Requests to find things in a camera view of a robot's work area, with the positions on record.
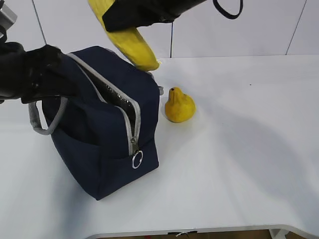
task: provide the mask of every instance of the gray strap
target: gray strap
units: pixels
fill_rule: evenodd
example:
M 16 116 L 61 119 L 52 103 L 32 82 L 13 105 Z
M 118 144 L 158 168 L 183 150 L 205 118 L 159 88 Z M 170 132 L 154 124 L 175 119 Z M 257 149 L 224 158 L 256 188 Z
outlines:
M 36 102 L 32 102 L 29 104 L 29 116 L 30 116 L 30 123 L 35 132 L 42 134 L 42 135 L 50 135 L 53 134 L 54 130 L 58 126 L 59 122 L 61 121 L 63 114 L 65 112 L 66 106 L 68 103 L 68 99 L 65 97 L 61 97 L 61 104 L 56 116 L 54 117 L 52 123 L 50 124 L 48 129 L 43 129 L 41 125 L 39 110 L 36 106 Z

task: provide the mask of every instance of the metal ring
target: metal ring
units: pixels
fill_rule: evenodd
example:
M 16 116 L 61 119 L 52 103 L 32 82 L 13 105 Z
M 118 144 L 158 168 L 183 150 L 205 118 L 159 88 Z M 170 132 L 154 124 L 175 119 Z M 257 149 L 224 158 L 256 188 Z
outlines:
M 137 157 L 139 154 L 141 154 L 141 159 L 140 159 L 140 162 L 139 162 L 138 166 L 135 166 L 135 165 L 134 165 L 134 164 L 135 164 L 135 159 L 136 159 L 136 157 Z M 137 151 L 137 152 L 135 153 L 135 155 L 133 156 L 133 159 L 132 159 L 132 168 L 137 169 L 137 168 L 141 165 L 142 161 L 143 161 L 143 152 L 140 150 L 140 151 Z

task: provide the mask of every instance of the white wall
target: white wall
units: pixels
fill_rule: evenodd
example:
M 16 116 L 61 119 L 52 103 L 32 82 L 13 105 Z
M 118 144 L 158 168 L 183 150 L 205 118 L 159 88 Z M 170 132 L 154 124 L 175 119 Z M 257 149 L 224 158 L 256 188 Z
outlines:
M 239 0 L 219 2 L 238 12 Z M 244 0 L 241 16 L 228 20 L 208 0 L 175 21 L 172 55 L 285 55 L 304 4 L 305 0 Z
M 87 0 L 34 0 L 48 44 L 68 53 L 90 46 L 103 46 L 119 53 L 108 39 Z M 141 28 L 157 58 L 170 56 L 171 25 Z
M 44 46 L 32 0 L 6 0 L 5 4 L 18 16 L 15 24 L 7 31 L 8 42 L 17 41 L 27 51 Z
M 307 0 L 288 54 L 319 54 L 319 0 Z

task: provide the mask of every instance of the gray zipper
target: gray zipper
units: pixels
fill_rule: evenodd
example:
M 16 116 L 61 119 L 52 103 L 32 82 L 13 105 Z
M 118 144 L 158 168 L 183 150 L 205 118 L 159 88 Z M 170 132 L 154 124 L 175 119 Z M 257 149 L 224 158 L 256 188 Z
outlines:
M 139 137 L 140 137 L 140 129 L 141 129 L 141 109 L 140 109 L 139 103 L 137 103 L 135 100 L 130 98 L 128 95 L 126 95 L 119 88 L 114 86 L 111 82 L 109 82 L 107 79 L 105 79 L 96 70 L 94 70 L 92 67 L 90 67 L 88 64 L 86 64 L 82 59 L 80 59 L 76 55 L 74 55 L 72 53 L 69 53 L 68 56 L 71 57 L 79 65 L 84 67 L 86 70 L 88 70 L 91 74 L 93 74 L 99 80 L 104 82 L 104 84 L 106 84 L 108 87 L 112 88 L 112 90 L 114 90 L 123 99 L 125 99 L 126 101 L 128 101 L 128 102 L 130 102 L 132 104 L 132 106 L 134 108 L 134 111 L 135 111 L 135 130 L 134 130 L 134 135 L 132 135 L 132 127 L 131 127 L 131 123 L 130 123 L 128 115 L 126 114 L 126 112 L 121 107 L 118 107 L 118 106 L 116 106 L 116 107 L 118 107 L 121 110 L 121 112 L 122 112 L 122 114 L 124 116 L 126 130 L 127 130 L 127 136 L 128 136 L 129 155 L 133 155 L 134 153 L 138 152 L 139 151 L 138 140 L 139 140 Z M 104 98 L 101 96 L 100 92 L 98 91 L 96 86 L 93 84 L 91 79 L 88 77 L 88 75 L 83 71 L 83 69 L 80 66 L 79 66 L 79 68 L 84 73 L 84 75 L 89 79 L 90 83 L 93 85 L 93 87 L 94 87 L 99 99 L 102 102 L 107 103 L 104 100 Z

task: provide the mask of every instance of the navy blue bag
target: navy blue bag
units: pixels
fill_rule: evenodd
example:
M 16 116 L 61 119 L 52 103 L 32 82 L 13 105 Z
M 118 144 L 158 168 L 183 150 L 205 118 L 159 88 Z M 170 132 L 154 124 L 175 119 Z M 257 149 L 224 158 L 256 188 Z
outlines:
M 100 200 L 159 166 L 154 134 L 160 91 L 150 73 L 101 47 L 63 55 L 59 70 L 76 83 L 79 96 L 42 101 L 46 134 L 52 133 L 89 195 Z M 29 109 L 41 133 L 35 103 Z

